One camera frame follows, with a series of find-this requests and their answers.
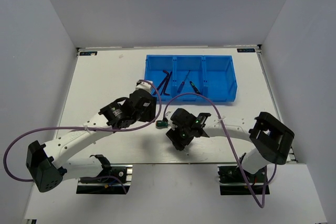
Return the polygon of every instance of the sticker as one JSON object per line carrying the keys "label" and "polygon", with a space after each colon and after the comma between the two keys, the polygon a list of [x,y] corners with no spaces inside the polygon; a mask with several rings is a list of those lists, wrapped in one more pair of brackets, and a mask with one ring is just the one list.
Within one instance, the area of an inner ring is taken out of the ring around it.
{"label": "sticker", "polygon": [[80,52],[79,53],[79,56],[83,56],[83,55],[85,55],[85,56],[91,56],[91,55],[97,55],[97,51],[91,51],[91,52]]}
{"label": "sticker", "polygon": [[254,48],[237,48],[237,52],[256,52]]}
{"label": "sticker", "polygon": [[115,117],[117,117],[118,115],[122,114],[122,111],[120,109],[115,109],[115,108],[112,108],[112,113]]}

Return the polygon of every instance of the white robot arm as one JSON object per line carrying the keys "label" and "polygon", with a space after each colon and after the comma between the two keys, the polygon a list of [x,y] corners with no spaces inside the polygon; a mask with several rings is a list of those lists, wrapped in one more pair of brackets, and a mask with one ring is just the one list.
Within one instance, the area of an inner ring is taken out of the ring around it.
{"label": "white robot arm", "polygon": [[70,131],[44,144],[32,142],[28,146],[26,166],[39,191],[49,191],[65,179],[96,177],[109,169],[107,159],[100,155],[83,159],[72,157],[97,140],[128,128],[136,121],[154,120],[155,110],[156,97],[151,95],[151,86],[138,82],[129,98],[116,99],[85,121],[86,130]]}
{"label": "white robot arm", "polygon": [[[44,144],[35,141],[29,145],[26,166],[40,192],[55,188],[65,179],[109,174],[111,164],[102,155],[84,159],[75,159],[73,156],[97,140],[127,128],[136,121],[154,120],[156,97],[151,95],[151,86],[144,82],[137,84],[136,91],[129,98],[115,100],[87,120],[84,124],[86,130],[71,131]],[[195,117],[179,108],[171,116],[172,127],[166,135],[179,151],[189,145],[194,137],[225,136],[219,123],[205,125],[209,116],[209,113],[200,113]],[[290,129],[267,112],[261,112],[256,120],[254,128],[249,132],[242,125],[225,120],[232,138],[250,141],[256,147],[240,158],[244,171],[249,174],[255,174],[271,163],[284,164],[294,138]],[[237,170],[236,174],[239,177],[241,173]]]}
{"label": "white robot arm", "polygon": [[[209,113],[200,113],[197,117],[185,109],[177,109],[170,118],[171,129],[166,133],[177,150],[183,150],[194,137],[226,136],[219,122],[205,124]],[[240,158],[241,165],[248,174],[256,174],[268,164],[286,163],[294,133],[274,116],[261,112],[253,129],[248,132],[242,124],[225,120],[228,134],[252,142],[256,148]]]}

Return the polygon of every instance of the white tabletop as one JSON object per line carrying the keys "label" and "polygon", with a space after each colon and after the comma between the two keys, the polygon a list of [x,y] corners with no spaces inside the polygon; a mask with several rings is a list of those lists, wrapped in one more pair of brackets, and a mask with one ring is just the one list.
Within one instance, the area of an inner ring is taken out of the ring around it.
{"label": "white tabletop", "polygon": [[[218,105],[222,116],[244,120],[247,131],[253,127],[254,117],[260,111],[276,116],[255,52],[238,53],[235,48],[134,48],[102,50],[96,56],[79,56],[60,125],[81,125],[103,106],[132,93],[135,83],[144,78],[145,59],[149,54],[232,55],[238,90],[235,102]],[[213,108],[207,104],[172,105],[168,111],[174,112],[181,106],[195,115],[210,112],[213,116],[208,120],[215,119]],[[152,124],[139,131],[116,133],[90,145],[75,157],[103,154],[114,164],[235,162],[225,138],[195,138],[187,148],[187,155],[173,147],[165,132]],[[254,147],[246,141],[233,141],[239,156]]]}
{"label": "white tabletop", "polygon": [[[269,174],[273,168],[269,165]],[[278,167],[264,209],[251,195],[221,196],[216,175],[211,164],[134,165],[127,195],[76,194],[75,179],[46,193],[34,186],[25,218],[38,224],[326,222],[306,165]]]}

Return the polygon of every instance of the screwdriver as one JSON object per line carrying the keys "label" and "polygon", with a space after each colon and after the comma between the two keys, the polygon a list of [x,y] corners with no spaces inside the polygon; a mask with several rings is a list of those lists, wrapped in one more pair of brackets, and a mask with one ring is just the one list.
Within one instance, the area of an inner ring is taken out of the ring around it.
{"label": "screwdriver", "polygon": [[195,91],[196,94],[201,94],[192,81],[190,81],[190,85],[191,85],[191,87],[193,88],[193,90]]}
{"label": "screwdriver", "polygon": [[187,75],[185,76],[184,81],[182,81],[181,85],[179,86],[179,89],[177,90],[177,93],[178,93],[178,94],[181,93],[181,91],[182,91],[182,89],[183,89],[183,86],[184,86],[184,82],[185,82],[185,80],[188,78],[189,73],[190,73],[190,70],[189,70],[189,72],[187,73]]}

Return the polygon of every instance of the blue plastic tray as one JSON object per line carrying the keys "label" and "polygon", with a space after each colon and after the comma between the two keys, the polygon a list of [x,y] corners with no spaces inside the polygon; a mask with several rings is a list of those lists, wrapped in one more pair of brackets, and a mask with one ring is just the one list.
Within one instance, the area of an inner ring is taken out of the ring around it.
{"label": "blue plastic tray", "polygon": [[[214,102],[233,102],[236,99],[237,81],[232,56],[202,56],[202,55],[147,55],[145,79],[154,82],[156,87],[162,82],[166,74],[172,71],[166,93],[161,95],[163,101],[176,96],[177,89],[185,79],[187,80],[181,93],[194,93],[189,81],[192,81],[200,93]],[[203,101],[195,95],[185,95],[178,101]]]}

